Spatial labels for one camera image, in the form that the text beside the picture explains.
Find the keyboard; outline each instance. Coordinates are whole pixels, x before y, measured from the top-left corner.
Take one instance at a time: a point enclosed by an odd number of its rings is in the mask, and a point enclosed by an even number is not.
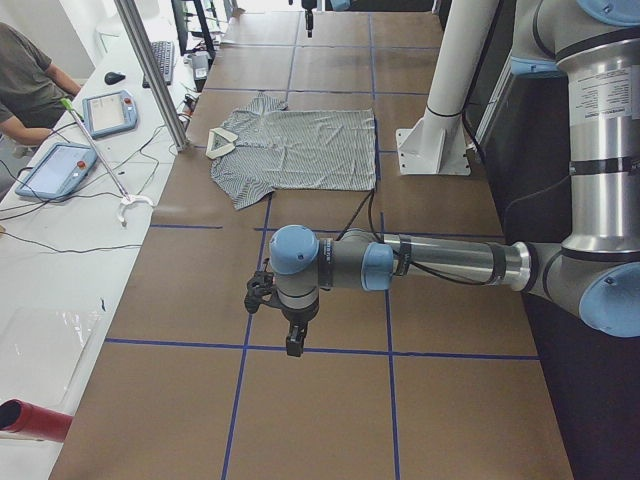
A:
[[[160,73],[164,78],[164,82],[167,85],[171,85],[171,80],[173,80],[175,50],[173,42],[166,40],[151,42],[151,50],[153,51],[153,56],[156,57],[156,62],[158,62],[158,67],[160,67]],[[142,80],[142,87],[149,88],[149,81],[146,77]]]

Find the computer mouse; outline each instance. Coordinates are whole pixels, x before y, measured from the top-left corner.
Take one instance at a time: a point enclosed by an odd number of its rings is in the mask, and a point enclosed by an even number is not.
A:
[[[123,73],[120,72],[107,72],[104,76],[104,83],[107,85],[113,85],[114,83],[118,83],[124,80],[126,77]]]

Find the person's arm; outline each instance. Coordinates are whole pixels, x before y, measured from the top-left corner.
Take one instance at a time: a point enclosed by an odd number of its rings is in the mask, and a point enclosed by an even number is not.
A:
[[[25,127],[20,119],[15,116],[0,122],[0,132],[27,147],[38,146],[51,135],[51,130],[48,128]]]
[[[64,70],[57,67],[53,63],[44,71],[45,75],[49,77],[53,82],[58,85],[65,92],[73,95],[74,97],[80,91],[80,85],[76,81],[67,75]]]

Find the red cup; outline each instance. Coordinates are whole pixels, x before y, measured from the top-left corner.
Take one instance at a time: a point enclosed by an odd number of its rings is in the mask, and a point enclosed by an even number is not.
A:
[[[73,417],[21,400],[0,405],[0,431],[64,442]]]

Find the white desk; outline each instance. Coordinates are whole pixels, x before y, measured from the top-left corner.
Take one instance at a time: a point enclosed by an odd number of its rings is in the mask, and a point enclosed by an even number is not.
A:
[[[191,71],[176,55],[176,68],[170,92],[174,104],[178,106],[189,89],[193,89]],[[126,74],[126,79],[112,86],[105,85],[103,78],[107,71],[116,70]],[[156,128],[163,125],[160,112],[149,89],[142,88],[142,71],[126,36],[123,36],[104,61],[96,68],[91,78],[75,99],[74,106],[82,111],[82,98],[128,90],[139,111],[138,126],[135,130],[99,140],[105,157],[115,167],[136,152],[152,136]],[[65,114],[58,126],[71,123]],[[61,132],[69,141],[86,144],[86,140],[76,126]],[[54,135],[39,149],[31,165],[35,164],[55,142],[62,141]],[[137,193],[149,179],[153,178],[142,192],[154,202],[158,202],[173,164],[175,147],[166,128],[162,128],[155,139],[144,149],[143,155],[134,155],[116,172],[131,193]],[[78,192],[93,195],[104,192],[118,194],[118,190],[104,167],[97,164],[89,174],[85,184],[93,182]],[[152,208],[139,204],[126,211],[128,225],[123,228],[116,219],[120,198],[102,195],[95,198],[72,198],[63,204],[48,204],[37,211],[20,218],[1,220],[16,213],[30,210],[22,208],[5,211],[8,208],[31,205],[14,193],[15,187],[0,203],[0,225],[7,233],[18,237],[50,245],[60,250],[86,250],[95,247],[110,247],[127,244],[141,244],[152,214]],[[138,255],[138,248],[92,252],[85,254],[59,254],[43,247],[27,244],[7,236],[0,236],[0,332],[6,331],[12,318],[30,316],[36,321],[45,321],[55,312],[73,312],[80,316],[93,316],[98,321],[84,348],[71,383],[58,404],[42,405],[68,414],[74,414],[96,361],[100,347],[109,328],[127,279]],[[56,338],[50,339],[54,346]],[[4,384],[0,388],[0,400],[5,401],[5,389],[13,386]],[[34,397],[47,397],[47,392],[34,387]],[[36,403],[30,398],[25,401]],[[0,439],[0,478],[41,480],[51,472],[61,445],[53,442]]]

